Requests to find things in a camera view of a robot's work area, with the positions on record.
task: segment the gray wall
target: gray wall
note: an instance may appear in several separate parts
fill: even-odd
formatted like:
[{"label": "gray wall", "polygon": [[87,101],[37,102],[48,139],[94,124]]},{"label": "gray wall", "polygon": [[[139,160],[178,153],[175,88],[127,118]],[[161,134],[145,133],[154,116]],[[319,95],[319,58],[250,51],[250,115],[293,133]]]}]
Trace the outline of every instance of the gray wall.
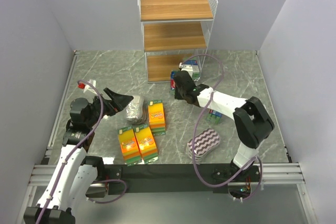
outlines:
[{"label": "gray wall", "polygon": [[336,0],[286,0],[260,63],[320,223],[335,223]]},{"label": "gray wall", "polygon": [[[218,0],[213,49],[260,49],[285,0]],[[72,49],[141,49],[137,0],[48,0]]]},{"label": "gray wall", "polygon": [[73,52],[44,0],[0,0],[0,216],[15,223]]}]

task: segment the cable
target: cable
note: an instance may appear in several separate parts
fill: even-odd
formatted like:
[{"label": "cable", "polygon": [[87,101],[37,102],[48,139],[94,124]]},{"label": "cable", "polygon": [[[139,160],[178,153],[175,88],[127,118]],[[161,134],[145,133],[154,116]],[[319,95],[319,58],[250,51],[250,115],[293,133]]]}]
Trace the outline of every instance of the cable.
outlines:
[{"label": "cable", "polygon": [[54,183],[54,185],[53,185],[53,187],[51,188],[51,190],[50,190],[50,195],[49,195],[49,198],[46,200],[46,203],[44,204],[44,206],[43,206],[43,208],[42,208],[42,210],[41,210],[41,212],[40,212],[40,214],[38,215],[38,218],[37,218],[37,220],[36,220],[36,224],[39,224],[40,222],[41,222],[41,219],[42,219],[42,216],[43,216],[43,214],[44,214],[44,212],[46,211],[46,209],[47,209],[47,207],[48,207],[48,205],[49,205],[49,203],[50,203],[50,201],[51,201],[51,199],[53,198],[53,195],[54,195],[54,192],[55,192],[55,190],[56,190],[56,188],[57,188],[57,185],[58,185],[58,183],[59,183],[59,180],[60,180],[60,178],[61,178],[61,175],[62,175],[62,172],[63,172],[63,170],[64,170],[64,167],[66,166],[66,164],[67,164],[67,162],[68,162],[68,160],[71,158],[71,156],[72,156],[72,154],[76,151],[76,149],[80,146],[80,145],[82,145],[93,133],[94,133],[94,131],[97,129],[97,127],[98,127],[98,125],[99,125],[99,123],[100,123],[100,120],[102,119],[102,117],[103,117],[103,111],[104,111],[104,105],[103,105],[103,100],[102,100],[102,98],[101,98],[101,95],[100,95],[100,93],[99,93],[99,91],[91,84],[91,83],[89,83],[89,82],[86,82],[86,81],[84,81],[84,80],[79,80],[79,81],[77,81],[77,83],[78,84],[80,84],[80,83],[84,83],[84,84],[86,84],[86,85],[89,85],[95,92],[96,92],[96,94],[97,94],[97,96],[98,96],[98,98],[99,98],[99,101],[100,101],[100,114],[99,114],[99,117],[98,117],[98,121],[97,121],[97,123],[95,124],[95,126],[92,128],[92,130],[78,143],[78,144],[76,144],[76,146],[69,152],[69,154],[66,156],[66,158],[64,159],[64,161],[63,161],[63,163],[62,163],[62,165],[61,165],[61,167],[60,167],[60,169],[59,169],[59,171],[58,171],[58,174],[57,174],[57,177],[56,177],[56,179],[55,179],[55,183]]},{"label": "cable", "polygon": [[122,193],[115,199],[113,200],[109,200],[109,201],[95,201],[91,198],[87,198],[87,200],[93,202],[93,203],[96,203],[96,204],[108,204],[108,203],[112,203],[112,202],[115,202],[116,200],[120,199],[122,196],[124,196],[124,194],[126,193],[126,190],[127,190],[127,184],[125,181],[121,180],[121,179],[107,179],[107,180],[102,180],[102,181],[98,181],[98,182],[95,182],[93,184],[98,184],[98,183],[109,183],[109,182],[121,182],[124,184],[124,191],[122,191]]},{"label": "cable", "polygon": [[[260,184],[261,184],[262,171],[263,171],[262,164],[261,164],[261,160],[260,160],[259,157],[253,157],[253,158],[251,158],[251,159],[250,159],[245,165],[243,165],[243,166],[242,166],[242,167],[241,167],[241,168],[240,168],[240,169],[239,169],[239,170],[238,170],[238,171],[237,171],[231,178],[229,178],[227,181],[222,182],[222,183],[217,184],[217,185],[210,184],[210,183],[206,182],[206,181],[203,179],[203,177],[200,175],[199,171],[198,171],[197,164],[196,164],[196,159],[195,159],[195,151],[194,151],[194,150],[195,150],[196,130],[197,130],[198,124],[199,124],[199,122],[200,122],[200,120],[201,120],[201,118],[202,118],[204,112],[206,111],[206,109],[208,108],[208,106],[210,105],[210,103],[211,103],[212,100],[213,100],[213,96],[214,96],[214,91],[215,91],[215,89],[216,89],[217,86],[220,84],[220,82],[224,79],[224,66],[223,66],[223,63],[222,63],[220,60],[218,60],[216,57],[212,56],[212,55],[208,55],[208,54],[193,55],[193,56],[189,57],[188,59],[186,59],[183,63],[185,63],[185,62],[188,61],[188,60],[191,60],[192,58],[199,57],[199,56],[208,56],[208,57],[211,57],[211,58],[215,59],[215,60],[218,62],[219,67],[220,67],[221,70],[222,70],[222,74],[221,74],[219,80],[218,80],[218,81],[215,83],[215,85],[213,86],[213,92],[211,92],[211,94],[210,94],[210,99],[209,99],[209,101],[207,102],[207,104],[202,108],[202,111],[200,112],[200,114],[199,114],[199,116],[198,116],[198,118],[197,118],[195,127],[194,127],[194,135],[193,135],[193,140],[192,140],[192,152],[193,152],[193,166],[194,166],[194,169],[195,169],[195,173],[196,173],[196,175],[198,176],[198,178],[200,179],[200,181],[201,181],[204,185],[206,185],[206,186],[208,186],[208,187],[211,187],[211,188],[222,187],[222,186],[225,186],[225,185],[227,185],[228,183],[230,183],[233,179],[235,179],[235,178],[239,175],[239,173],[240,173],[242,170],[244,170],[245,167],[250,166],[250,165],[255,161],[255,159],[258,159],[259,162],[260,162],[260,180],[259,180],[258,186],[257,186],[257,188],[256,188],[256,190],[257,190],[257,189],[259,188]],[[246,197],[245,199],[248,199],[248,198],[250,198],[251,196],[253,196],[254,193],[255,193],[255,191],[254,191],[250,196]]]}]

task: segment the gray marble surface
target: gray marble surface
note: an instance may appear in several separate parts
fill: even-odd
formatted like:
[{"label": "gray marble surface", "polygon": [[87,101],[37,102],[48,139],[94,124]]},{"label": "gray marble surface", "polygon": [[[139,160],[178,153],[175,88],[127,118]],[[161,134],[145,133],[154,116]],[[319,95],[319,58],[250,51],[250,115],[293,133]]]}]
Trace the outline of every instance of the gray marble surface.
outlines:
[{"label": "gray marble surface", "polygon": [[[259,156],[265,163],[288,162],[279,126],[267,92],[266,84],[257,56],[254,51],[210,51],[217,55],[225,65],[225,78],[217,90],[235,97],[261,99],[276,124],[259,149]],[[218,64],[207,58],[202,71],[201,82],[212,86],[220,74]],[[191,163],[185,154],[186,143],[192,138],[195,121],[201,108],[191,106],[185,101],[174,100],[170,94],[169,82],[147,83],[145,61],[142,51],[81,51],[71,77],[64,110],[59,128],[54,138],[54,146],[49,163],[55,164],[59,158],[62,136],[69,119],[70,103],[78,97],[85,97],[90,102],[93,94],[83,94],[77,88],[77,80],[95,79],[97,88],[104,94],[105,87],[120,94],[141,94],[148,100],[162,99],[166,117],[166,135],[155,138],[159,149],[157,164]],[[96,130],[89,155],[114,158],[115,164],[122,164],[123,158],[118,143],[117,129],[128,126],[123,112],[113,117],[102,119]],[[222,118],[217,125],[202,118],[198,131],[214,128],[221,137],[220,146],[209,153],[203,163],[228,163],[239,147],[235,124],[229,118]]]}]

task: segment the table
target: table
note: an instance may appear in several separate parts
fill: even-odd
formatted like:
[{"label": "table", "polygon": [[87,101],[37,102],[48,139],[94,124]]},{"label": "table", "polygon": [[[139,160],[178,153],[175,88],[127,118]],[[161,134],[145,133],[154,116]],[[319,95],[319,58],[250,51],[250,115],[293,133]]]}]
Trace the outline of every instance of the table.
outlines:
[{"label": "table", "polygon": [[[235,97],[260,98],[276,125],[259,149],[261,160],[265,163],[287,163],[287,149],[281,137],[256,52],[214,50],[208,53],[217,55],[225,65],[225,78],[217,90]],[[53,139],[50,164],[57,163],[59,158],[65,125],[70,118],[71,101],[78,97],[92,101],[92,93],[83,93],[83,90],[77,88],[79,79],[95,79],[98,90],[103,94],[103,89],[108,87],[120,94],[140,94],[147,100],[162,99],[166,117],[166,135],[155,137],[159,150],[159,160],[155,164],[191,163],[191,159],[185,154],[185,147],[192,138],[194,124],[201,108],[189,105],[185,101],[175,100],[170,94],[168,82],[148,84],[142,51],[80,51],[76,57],[65,106]],[[220,72],[217,62],[211,58],[205,59],[201,83],[214,85]],[[128,125],[123,112],[102,119],[88,154],[109,157],[114,164],[122,164],[117,130]],[[222,142],[203,159],[203,163],[229,163],[240,143],[234,122],[229,118],[222,118],[218,125],[214,125],[203,117],[198,132],[208,127],[212,127],[220,134]]]}]

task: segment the shelf tier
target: shelf tier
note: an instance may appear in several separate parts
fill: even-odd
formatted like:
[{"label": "shelf tier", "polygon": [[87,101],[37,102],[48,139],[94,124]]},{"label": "shelf tier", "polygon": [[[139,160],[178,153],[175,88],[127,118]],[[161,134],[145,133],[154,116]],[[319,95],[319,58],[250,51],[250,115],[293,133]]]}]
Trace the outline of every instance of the shelf tier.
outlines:
[{"label": "shelf tier", "polygon": [[148,82],[170,81],[173,70],[179,69],[179,63],[191,54],[147,56]]},{"label": "shelf tier", "polygon": [[208,0],[140,0],[141,21],[213,19]]},{"label": "shelf tier", "polygon": [[145,52],[205,48],[201,22],[144,24]]}]

